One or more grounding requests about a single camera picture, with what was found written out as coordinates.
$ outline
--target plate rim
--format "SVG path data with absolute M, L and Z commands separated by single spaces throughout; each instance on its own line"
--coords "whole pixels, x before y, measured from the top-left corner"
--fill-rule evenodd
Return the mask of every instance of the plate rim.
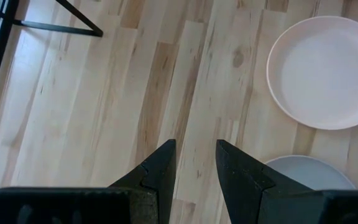
M 338 172 L 338 174 L 340 174 L 341 176 L 343 176 L 343 177 L 345 178 L 345 180 L 351 185 L 351 187 L 352 187 L 353 189 L 356 189 L 356 186 L 353 184 L 353 182 L 352 182 L 342 171 L 340 171 L 339 169 L 333 167 L 331 164 L 329 164 L 329 163 L 327 163 L 327 162 L 324 162 L 324 161 L 322 161 L 321 159 L 317 159 L 317 158 L 315 158 L 315 157 L 304 156 L 304 155 L 287 155 L 287 156 L 280 156 L 280 157 L 271 159 L 271 160 L 269 160 L 269 161 L 267 161 L 267 162 L 264 162 L 264 164 L 265 164 L 266 166 L 269 166 L 269 165 L 268 165 L 269 162 L 274 162 L 274 161 L 276 161 L 276 160 L 286 159 L 286 158 L 289 158 L 289 157 L 301 157 L 301 158 L 307 158 L 307 159 L 311 159 L 311 160 L 320 162 L 320 163 L 322 163 L 322 164 L 324 164 L 324 165 L 326 165 L 326 166 L 328 166 L 328 167 L 334 169 L 336 172 Z
M 282 34 L 280 34 L 277 38 L 277 40 L 274 42 L 274 44 L 272 45 L 272 48 L 270 49 L 270 52 L 268 54 L 267 57 L 267 63 L 266 63 L 266 81 L 267 81 L 267 85 L 269 88 L 269 92 L 270 95 L 273 97 L 274 102 L 278 105 L 278 107 L 290 118 L 294 119 L 296 122 L 299 122 L 301 124 L 304 124 L 306 126 L 309 126 L 311 128 L 317 128 L 317 129 L 323 129 L 323 130 L 342 130 L 342 129 L 347 129 L 347 128 L 352 128 L 354 126 L 358 125 L 358 122 L 354 123 L 354 124 L 348 124 L 348 125 L 342 125 L 342 126 L 330 126 L 330 125 L 320 125 L 320 124 L 313 124 L 313 123 L 309 123 L 307 121 L 302 121 L 301 119 L 295 117 L 294 115 L 292 115 L 290 112 L 288 112 L 285 107 L 279 102 L 279 100 L 277 99 L 277 97 L 275 96 L 273 90 L 272 90 L 272 86 L 270 84 L 270 79 L 269 79 L 269 65 L 270 65 L 270 58 L 272 56 L 272 52 L 275 50 L 277 43 L 282 39 L 282 37 L 292 28 L 294 28 L 295 26 L 298 26 L 299 24 L 302 24 L 306 21 L 310 21 L 310 20 L 315 20 L 315 19 L 322 19 L 322 18 L 326 18 L 326 19 L 342 19 L 348 22 L 351 22 L 353 24 L 356 24 L 358 26 L 358 22 L 354 21 L 352 19 L 346 18 L 346 17 L 341 17 L 341 16 L 315 16 L 315 17 L 311 17 L 311 18 L 307 18 L 305 20 L 302 20 L 300 22 L 297 22 L 296 24 L 290 26 L 289 28 L 287 28 Z

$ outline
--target black table frame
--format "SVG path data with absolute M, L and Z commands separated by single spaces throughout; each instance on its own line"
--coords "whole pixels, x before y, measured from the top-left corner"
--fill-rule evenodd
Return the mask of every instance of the black table frame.
M 103 36 L 103 31 L 97 25 L 91 22 L 86 16 L 84 16 L 84 14 L 82 14 L 79 10 L 77 10 L 72 4 L 70 4 L 67 0 L 55 0 L 55 1 L 61 4 L 74 16 L 79 18 L 79 20 L 85 23 L 89 28 L 91 28 L 91 30 L 44 24 L 40 22 L 17 20 L 15 19 L 15 15 L 16 15 L 17 7 L 19 5 L 19 0 L 4 0 L 4 2 L 2 3 L 2 7 L 0 9 L 0 66 L 6 49 L 7 41 L 9 39 L 9 34 L 11 33 L 11 29 L 13 25 L 57 31 L 57 32 L 67 32 L 71 34 L 90 35 L 95 37 Z

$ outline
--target black bracket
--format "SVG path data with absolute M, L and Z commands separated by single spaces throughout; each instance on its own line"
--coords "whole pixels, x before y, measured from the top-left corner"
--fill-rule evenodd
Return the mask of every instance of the black bracket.
M 50 30 L 50 31 L 57 31 L 57 32 L 67 32 L 71 34 L 83 34 L 83 35 L 91 35 L 95 37 L 102 37 L 103 31 L 95 25 L 92 21 L 90 21 L 84 14 L 82 14 L 79 10 L 77 10 L 72 4 L 70 4 L 67 0 L 56 0 L 59 4 L 61 4 L 65 9 L 71 12 L 74 16 L 79 18 L 80 21 L 85 23 L 91 30 L 88 29 L 79 29 L 67 26 L 58 26 L 58 25 L 51 25 L 51 24 L 44 24 L 41 22 L 30 22 L 30 21 L 20 21 L 17 19 L 8 18 L 3 12 L 0 11 L 0 17 L 3 19 L 7 19 L 12 21 L 14 25 L 23 26 L 23 27 L 30 27 L 36 29 L 43 29 L 43 30 Z

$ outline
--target white plate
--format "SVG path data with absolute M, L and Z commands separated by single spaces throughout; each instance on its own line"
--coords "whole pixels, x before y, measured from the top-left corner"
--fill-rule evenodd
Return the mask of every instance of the white plate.
M 341 171 L 309 156 L 283 156 L 266 165 L 313 190 L 355 189 Z
M 314 17 L 286 30 L 267 60 L 276 103 L 307 126 L 358 125 L 358 22 Z

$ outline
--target wood grain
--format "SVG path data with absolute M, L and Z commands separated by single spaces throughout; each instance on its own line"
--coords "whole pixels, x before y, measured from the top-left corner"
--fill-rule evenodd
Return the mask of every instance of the wood grain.
M 230 223 L 215 140 L 265 162 L 317 157 L 358 187 L 358 126 L 309 128 L 273 102 L 265 65 L 288 27 L 358 21 L 358 0 L 71 0 L 103 38 L 15 27 L 0 70 L 0 187 L 104 187 L 177 144 L 171 223 Z M 30 21 L 84 27 L 53 1 Z

